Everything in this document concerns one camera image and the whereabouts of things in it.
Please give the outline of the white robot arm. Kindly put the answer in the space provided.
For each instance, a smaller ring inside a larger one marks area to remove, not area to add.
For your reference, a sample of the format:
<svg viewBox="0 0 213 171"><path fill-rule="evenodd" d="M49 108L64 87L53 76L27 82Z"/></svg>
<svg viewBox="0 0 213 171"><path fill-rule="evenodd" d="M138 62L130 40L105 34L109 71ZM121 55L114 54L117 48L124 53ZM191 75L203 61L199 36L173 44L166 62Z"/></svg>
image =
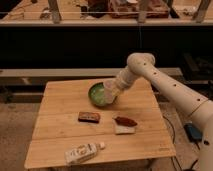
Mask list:
<svg viewBox="0 0 213 171"><path fill-rule="evenodd" d="M149 81L202 132L199 171L213 171L213 101L158 70L152 54L132 53L126 67L114 79L104 82L106 102L112 104L140 77Z"/></svg>

